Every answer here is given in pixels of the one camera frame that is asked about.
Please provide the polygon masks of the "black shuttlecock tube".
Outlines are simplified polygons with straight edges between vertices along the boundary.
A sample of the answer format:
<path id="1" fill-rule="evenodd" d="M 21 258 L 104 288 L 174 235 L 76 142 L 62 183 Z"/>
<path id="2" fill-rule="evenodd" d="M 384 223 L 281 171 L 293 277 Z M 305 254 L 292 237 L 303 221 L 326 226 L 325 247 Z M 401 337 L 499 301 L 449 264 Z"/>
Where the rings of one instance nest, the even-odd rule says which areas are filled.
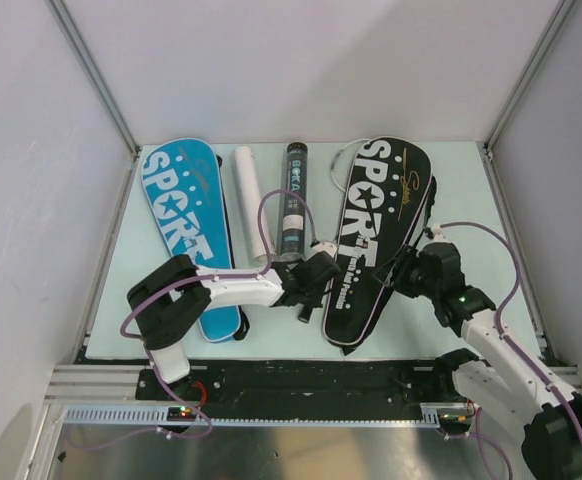
<path id="1" fill-rule="evenodd" d="M 306 199 L 308 146 L 302 142 L 292 142 L 286 148 L 284 157 L 282 188 L 294 195 L 280 195 L 280 225 L 278 235 L 278 256 L 283 262 L 304 258 L 305 207 L 300 198 Z"/>

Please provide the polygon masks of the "black racket cover front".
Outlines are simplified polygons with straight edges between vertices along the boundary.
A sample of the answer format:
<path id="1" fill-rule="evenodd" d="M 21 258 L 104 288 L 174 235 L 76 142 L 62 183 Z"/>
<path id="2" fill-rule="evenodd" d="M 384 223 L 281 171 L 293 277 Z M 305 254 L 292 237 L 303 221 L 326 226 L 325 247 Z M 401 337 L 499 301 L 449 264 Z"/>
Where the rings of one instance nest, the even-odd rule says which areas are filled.
<path id="1" fill-rule="evenodd" d="M 343 354 L 370 336 L 392 296 L 373 271 L 417 243 L 436 193 L 431 160 L 416 144 L 384 136 L 358 149 L 336 234 L 341 274 L 330 287 L 322 320 L 324 337 Z"/>

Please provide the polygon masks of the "white shuttlecock tube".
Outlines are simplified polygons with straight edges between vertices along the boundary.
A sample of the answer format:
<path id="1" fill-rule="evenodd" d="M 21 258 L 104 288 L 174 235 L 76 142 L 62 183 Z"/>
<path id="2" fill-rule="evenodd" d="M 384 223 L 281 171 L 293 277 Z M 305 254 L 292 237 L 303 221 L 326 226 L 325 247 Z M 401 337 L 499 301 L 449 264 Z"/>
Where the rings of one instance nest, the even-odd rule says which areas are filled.
<path id="1" fill-rule="evenodd" d="M 258 213 L 262 201 L 255 157 L 248 146 L 239 146 L 233 152 L 234 170 L 240 210 L 245 233 L 249 258 L 257 267 L 263 267 L 274 253 L 274 243 L 271 229 L 265 212 Z"/>

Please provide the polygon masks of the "blue racket cover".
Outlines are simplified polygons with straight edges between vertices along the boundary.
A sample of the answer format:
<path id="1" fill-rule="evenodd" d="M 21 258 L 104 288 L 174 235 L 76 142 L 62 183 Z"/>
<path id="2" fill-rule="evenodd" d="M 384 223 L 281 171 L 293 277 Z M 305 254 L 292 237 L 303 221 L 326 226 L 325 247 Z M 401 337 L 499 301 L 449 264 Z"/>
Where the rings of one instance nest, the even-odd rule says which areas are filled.
<path id="1" fill-rule="evenodd" d="M 196 265 L 231 269 L 221 165 L 208 143 L 183 138 L 151 151 L 140 178 L 169 254 L 187 255 Z"/>

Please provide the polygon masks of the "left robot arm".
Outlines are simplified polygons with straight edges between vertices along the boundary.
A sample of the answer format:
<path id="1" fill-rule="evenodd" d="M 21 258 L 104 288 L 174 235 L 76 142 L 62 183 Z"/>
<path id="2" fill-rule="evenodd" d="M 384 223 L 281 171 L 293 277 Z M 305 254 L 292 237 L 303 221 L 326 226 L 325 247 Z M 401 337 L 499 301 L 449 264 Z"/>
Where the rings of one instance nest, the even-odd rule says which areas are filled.
<path id="1" fill-rule="evenodd" d="M 321 251 L 295 265 L 273 262 L 262 270 L 211 269 L 176 255 L 127 293 L 158 387 L 172 399 L 185 397 L 193 376 L 183 338 L 206 311 L 257 305 L 318 308 L 327 285 L 341 274 L 335 259 Z"/>

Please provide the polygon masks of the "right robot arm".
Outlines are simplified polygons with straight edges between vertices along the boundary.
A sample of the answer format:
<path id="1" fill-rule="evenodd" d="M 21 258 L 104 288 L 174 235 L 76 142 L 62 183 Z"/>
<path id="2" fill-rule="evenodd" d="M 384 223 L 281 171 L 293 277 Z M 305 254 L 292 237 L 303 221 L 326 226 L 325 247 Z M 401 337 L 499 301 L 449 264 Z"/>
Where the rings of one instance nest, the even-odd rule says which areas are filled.
<path id="1" fill-rule="evenodd" d="M 431 301 L 439 323 L 467 343 L 438 358 L 435 393 L 475 401 L 520 445 L 537 479 L 582 478 L 582 393 L 520 345 L 495 303 L 468 284 L 448 241 L 410 246 L 374 272 L 386 287 Z"/>

